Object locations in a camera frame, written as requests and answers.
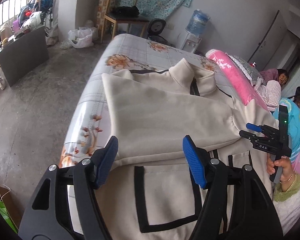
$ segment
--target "white fleece sleeve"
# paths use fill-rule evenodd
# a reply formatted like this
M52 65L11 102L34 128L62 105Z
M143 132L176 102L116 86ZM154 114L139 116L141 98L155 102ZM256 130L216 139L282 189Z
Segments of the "white fleece sleeve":
M273 201L273 205L285 235L300 217L300 189L285 201Z

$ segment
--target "bracelet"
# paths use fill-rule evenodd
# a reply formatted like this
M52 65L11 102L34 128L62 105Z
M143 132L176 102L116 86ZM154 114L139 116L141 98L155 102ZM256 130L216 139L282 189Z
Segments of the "bracelet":
M290 176L290 178L284 182L279 181L281 184L288 182L292 178L293 174Z

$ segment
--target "electrical outlet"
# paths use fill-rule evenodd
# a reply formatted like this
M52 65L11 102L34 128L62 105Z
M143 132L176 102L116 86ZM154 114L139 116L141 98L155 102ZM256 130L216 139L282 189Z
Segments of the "electrical outlet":
M173 30L174 29L174 24L173 23L168 23L166 25L166 28L169 29L169 30Z

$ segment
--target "window railing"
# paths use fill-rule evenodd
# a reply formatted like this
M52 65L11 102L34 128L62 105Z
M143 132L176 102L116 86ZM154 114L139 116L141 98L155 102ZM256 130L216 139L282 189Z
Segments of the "window railing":
M0 3L0 27L6 22L12 26L17 19L21 8L28 3L28 0L2 0Z

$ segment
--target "floral tablecloth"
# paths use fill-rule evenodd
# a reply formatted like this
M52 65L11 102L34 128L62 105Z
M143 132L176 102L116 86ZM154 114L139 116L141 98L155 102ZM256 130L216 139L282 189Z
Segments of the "floral tablecloth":
M235 89L214 61L130 34L120 34L102 54L82 92L68 128L59 167L72 166L91 157L96 149L103 148L108 142L111 125L102 73L110 74L120 69L161 71L174 66L182 58L214 70L217 86L238 98Z

